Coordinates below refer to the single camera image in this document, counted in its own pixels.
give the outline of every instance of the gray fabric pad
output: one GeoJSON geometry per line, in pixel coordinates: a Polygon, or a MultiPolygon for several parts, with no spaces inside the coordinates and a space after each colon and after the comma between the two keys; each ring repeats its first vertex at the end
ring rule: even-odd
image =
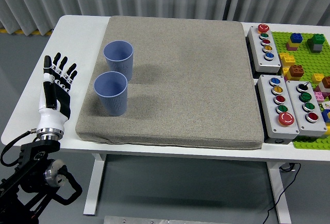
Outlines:
{"type": "Polygon", "coordinates": [[[78,118],[82,140],[108,144],[259,149],[263,129],[238,22],[110,18],[78,118]],[[109,116],[93,89],[110,71],[104,46],[134,47],[124,115],[109,116]]]}

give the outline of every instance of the table leg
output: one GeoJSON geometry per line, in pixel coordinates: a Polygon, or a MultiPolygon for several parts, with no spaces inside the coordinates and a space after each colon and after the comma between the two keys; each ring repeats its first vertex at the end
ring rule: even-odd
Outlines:
{"type": "MultiPolygon", "coordinates": [[[[272,184],[273,196],[275,202],[278,201],[279,195],[283,191],[283,183],[281,179],[281,175],[279,173],[279,167],[284,163],[276,163],[276,162],[267,162],[270,182],[272,184]]],[[[276,205],[277,217],[278,221],[281,224],[291,224],[290,213],[288,209],[287,199],[285,197],[285,193],[280,197],[280,201],[276,205]]]]}
{"type": "Polygon", "coordinates": [[[89,183],[84,215],[95,215],[98,193],[102,182],[106,154],[93,153],[95,157],[91,181],[89,183]]]}

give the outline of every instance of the blue plastic cup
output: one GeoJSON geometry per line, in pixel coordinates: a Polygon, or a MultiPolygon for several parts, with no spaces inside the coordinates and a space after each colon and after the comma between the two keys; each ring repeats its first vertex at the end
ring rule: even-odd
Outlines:
{"type": "Polygon", "coordinates": [[[116,71],[105,72],[95,79],[94,90],[111,116],[126,112],[127,85],[126,77],[116,71]]]}
{"type": "Polygon", "coordinates": [[[133,46],[123,40],[113,41],[103,49],[109,68],[125,75],[128,81],[133,75],[133,52],[133,46]]]}

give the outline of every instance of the metal plate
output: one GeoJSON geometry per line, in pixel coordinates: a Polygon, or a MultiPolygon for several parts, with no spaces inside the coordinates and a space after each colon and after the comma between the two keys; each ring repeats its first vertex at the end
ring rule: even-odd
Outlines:
{"type": "Polygon", "coordinates": [[[106,216],[104,218],[104,224],[225,224],[225,223],[106,216]]]}

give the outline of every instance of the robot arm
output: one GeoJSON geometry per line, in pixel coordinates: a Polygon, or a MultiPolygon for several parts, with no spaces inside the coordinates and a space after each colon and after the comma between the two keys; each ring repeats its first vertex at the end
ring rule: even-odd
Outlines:
{"type": "Polygon", "coordinates": [[[0,224],[9,223],[38,223],[38,217],[53,199],[63,205],[75,201],[82,193],[81,186],[68,172],[61,160],[47,159],[49,153],[60,149],[58,142],[64,135],[64,123],[70,118],[70,89],[77,71],[73,64],[65,73],[64,65],[68,58],[61,58],[58,53],[54,61],[45,56],[43,86],[40,93],[39,113],[41,115],[37,129],[32,129],[10,142],[1,154],[1,163],[14,166],[15,173],[8,179],[3,179],[0,185],[0,224]],[[32,143],[21,146],[17,160],[5,163],[4,154],[21,138],[37,133],[32,143]],[[56,192],[68,181],[75,190],[68,199],[63,199],[56,192]],[[27,193],[37,193],[27,204],[23,204],[17,196],[21,186],[27,193]],[[38,202],[35,210],[30,210],[38,202]]]}

